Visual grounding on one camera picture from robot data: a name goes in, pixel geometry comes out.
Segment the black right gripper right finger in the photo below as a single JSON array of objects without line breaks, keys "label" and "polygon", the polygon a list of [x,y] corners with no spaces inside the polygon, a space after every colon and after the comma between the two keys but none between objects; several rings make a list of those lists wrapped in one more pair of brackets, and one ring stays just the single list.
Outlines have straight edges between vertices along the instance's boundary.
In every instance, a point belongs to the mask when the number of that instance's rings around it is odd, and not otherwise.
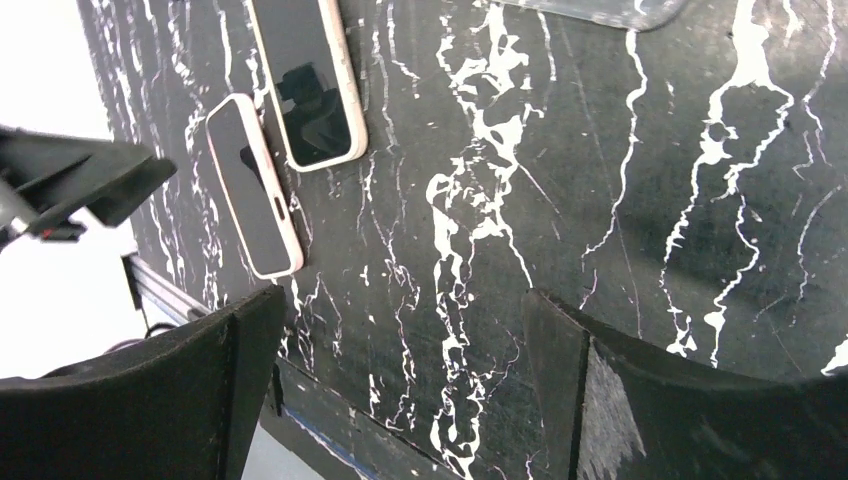
[{"label": "black right gripper right finger", "polygon": [[771,382],[673,355],[543,290],[521,300],[556,479],[843,479],[847,378]]}]

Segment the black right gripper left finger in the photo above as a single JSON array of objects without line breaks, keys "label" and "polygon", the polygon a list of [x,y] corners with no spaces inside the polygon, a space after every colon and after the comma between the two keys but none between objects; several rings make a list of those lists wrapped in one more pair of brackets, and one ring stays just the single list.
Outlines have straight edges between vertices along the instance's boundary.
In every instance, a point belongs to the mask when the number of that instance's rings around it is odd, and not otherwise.
[{"label": "black right gripper left finger", "polygon": [[238,479],[283,334],[271,285],[36,379],[1,383],[5,479]]}]

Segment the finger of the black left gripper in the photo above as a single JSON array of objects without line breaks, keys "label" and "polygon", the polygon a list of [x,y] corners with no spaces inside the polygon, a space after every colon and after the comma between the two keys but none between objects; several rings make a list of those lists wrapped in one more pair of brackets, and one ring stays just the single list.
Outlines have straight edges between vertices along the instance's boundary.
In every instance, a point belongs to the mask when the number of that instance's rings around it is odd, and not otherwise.
[{"label": "finger of the black left gripper", "polygon": [[80,236],[80,209],[107,227],[127,220],[177,171],[150,148],[1,128],[1,234]]}]

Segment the black smartphone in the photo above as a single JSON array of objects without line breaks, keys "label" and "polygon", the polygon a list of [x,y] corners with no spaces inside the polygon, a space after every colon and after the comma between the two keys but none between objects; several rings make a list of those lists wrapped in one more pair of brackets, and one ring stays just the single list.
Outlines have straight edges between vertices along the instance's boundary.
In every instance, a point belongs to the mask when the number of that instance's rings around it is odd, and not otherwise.
[{"label": "black smartphone", "polygon": [[226,201],[239,238],[254,273],[261,278],[283,275],[292,269],[292,260],[280,228],[278,214],[266,190],[251,148],[250,139],[261,129],[239,96],[222,101],[207,117],[206,132],[213,161],[225,191]]},{"label": "black smartphone", "polygon": [[291,162],[317,169],[349,156],[354,146],[340,55],[338,15],[329,1],[269,0],[252,3]]}]

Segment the pink phone case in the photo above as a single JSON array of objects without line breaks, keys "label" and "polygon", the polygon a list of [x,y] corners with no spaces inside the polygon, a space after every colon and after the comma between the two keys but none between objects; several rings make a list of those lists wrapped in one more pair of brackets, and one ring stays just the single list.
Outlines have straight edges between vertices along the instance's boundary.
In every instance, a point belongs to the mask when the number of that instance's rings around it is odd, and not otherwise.
[{"label": "pink phone case", "polygon": [[253,99],[228,95],[207,115],[205,129],[251,271],[272,280],[300,270],[304,253]]}]

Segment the beige phone case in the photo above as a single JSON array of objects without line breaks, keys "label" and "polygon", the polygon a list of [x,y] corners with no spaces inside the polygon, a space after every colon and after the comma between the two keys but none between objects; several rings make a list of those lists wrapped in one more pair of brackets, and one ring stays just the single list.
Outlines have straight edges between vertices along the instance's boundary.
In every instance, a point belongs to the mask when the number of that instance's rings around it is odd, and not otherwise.
[{"label": "beige phone case", "polygon": [[288,141],[286,140],[285,133],[283,132],[282,117],[281,117],[281,113],[279,112],[279,105],[278,105],[278,101],[277,101],[277,98],[276,98],[276,90],[275,90],[275,87],[272,84],[270,69],[267,65],[267,60],[266,60],[266,56],[265,56],[265,53],[264,53],[261,36],[259,35],[259,28],[257,26],[256,17],[255,17],[255,14],[253,12],[253,8],[252,8],[253,2],[254,1],[248,1],[246,3],[246,7],[247,7],[248,13],[250,15],[251,22],[253,24],[254,33],[255,33],[257,44],[258,44],[258,47],[259,47],[259,53],[261,54],[263,67],[264,67],[264,70],[265,70],[265,73],[266,73],[266,78],[267,78],[267,80],[270,81],[270,102],[271,102],[271,105],[273,106],[274,115],[276,117],[277,129],[278,129],[278,131],[281,135],[281,138],[283,140],[288,165],[291,166],[293,169],[299,171],[299,172],[309,172],[309,171],[320,170],[320,169],[323,169],[323,168],[328,168],[328,167],[331,167],[331,166],[335,166],[335,165],[338,165],[338,164],[341,164],[341,163],[349,162],[349,161],[356,160],[356,159],[360,158],[365,153],[365,150],[368,146],[368,134],[367,134],[366,124],[365,124],[365,119],[364,119],[364,112],[363,112],[363,108],[362,108],[362,105],[361,105],[361,100],[360,100],[360,96],[359,96],[359,92],[358,92],[357,81],[354,78],[354,72],[353,72],[353,69],[352,69],[352,63],[351,63],[349,50],[348,50],[348,46],[347,46],[347,39],[346,39],[346,35],[345,35],[344,24],[343,24],[343,20],[342,20],[341,11],[340,11],[340,8],[339,8],[339,3],[337,1],[329,1],[331,3],[332,12],[338,15],[338,19],[334,22],[334,31],[335,31],[335,34],[338,36],[338,38],[332,42],[332,46],[336,48],[336,52],[340,55],[340,66],[337,68],[337,71],[346,76],[346,79],[343,81],[342,91],[343,91],[343,93],[346,94],[346,98],[347,98],[348,119],[351,121],[352,128],[353,128],[354,146],[352,147],[352,151],[349,154],[349,156],[342,159],[342,160],[332,161],[329,164],[327,164],[327,165],[325,165],[321,168],[302,170],[302,169],[295,167],[293,165],[293,163],[291,162],[291,151],[290,151],[290,148],[289,148],[289,145],[288,145]]}]

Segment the clear magsafe phone case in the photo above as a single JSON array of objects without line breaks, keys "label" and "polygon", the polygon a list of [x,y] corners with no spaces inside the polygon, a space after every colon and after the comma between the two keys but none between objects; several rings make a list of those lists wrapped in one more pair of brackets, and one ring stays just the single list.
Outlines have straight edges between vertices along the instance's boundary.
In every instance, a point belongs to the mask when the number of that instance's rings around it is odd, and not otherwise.
[{"label": "clear magsafe phone case", "polygon": [[503,0],[504,4],[644,32],[675,18],[687,0]]}]

